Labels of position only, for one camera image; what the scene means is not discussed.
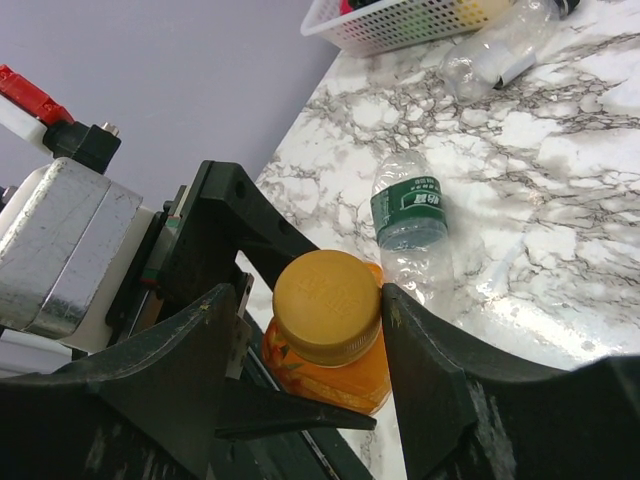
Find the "white basket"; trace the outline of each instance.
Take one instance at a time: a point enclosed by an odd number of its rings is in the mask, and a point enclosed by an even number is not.
[[[381,0],[340,15],[340,0],[313,0],[300,33],[320,35],[366,57],[477,30],[509,5],[509,0]]]

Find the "marble countertop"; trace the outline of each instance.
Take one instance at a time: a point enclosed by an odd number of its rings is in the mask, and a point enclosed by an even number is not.
[[[374,171],[417,150],[446,195],[453,323],[561,368],[640,351],[640,3],[582,0],[538,66],[465,108],[435,76],[455,41],[341,54],[258,186],[321,248],[376,261]],[[266,326],[260,281],[249,309]],[[345,438],[405,478],[392,401],[377,418]]]

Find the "bottle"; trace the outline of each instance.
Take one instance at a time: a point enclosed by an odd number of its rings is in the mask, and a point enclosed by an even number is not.
[[[484,28],[453,47],[438,77],[461,105],[502,88],[536,63],[561,18],[580,0],[519,0]]]
[[[382,272],[344,252],[294,260],[273,290],[262,358],[284,389],[371,415],[391,380],[380,320]]]
[[[371,213],[385,281],[450,320],[453,267],[442,192],[420,153],[391,155],[382,162]]]

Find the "bottle cap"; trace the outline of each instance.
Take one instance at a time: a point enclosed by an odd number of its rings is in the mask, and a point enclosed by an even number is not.
[[[273,312],[289,347],[323,366],[362,356],[380,330],[380,289],[356,257],[317,250],[298,257],[273,290]]]
[[[560,18],[569,15],[580,4],[580,0],[555,0],[555,2],[560,8]]]

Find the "red object in basket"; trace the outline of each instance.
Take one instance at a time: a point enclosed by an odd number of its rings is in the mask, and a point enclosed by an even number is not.
[[[346,15],[347,13],[353,12],[353,8],[349,5],[349,0],[341,0],[340,1],[340,15]]]

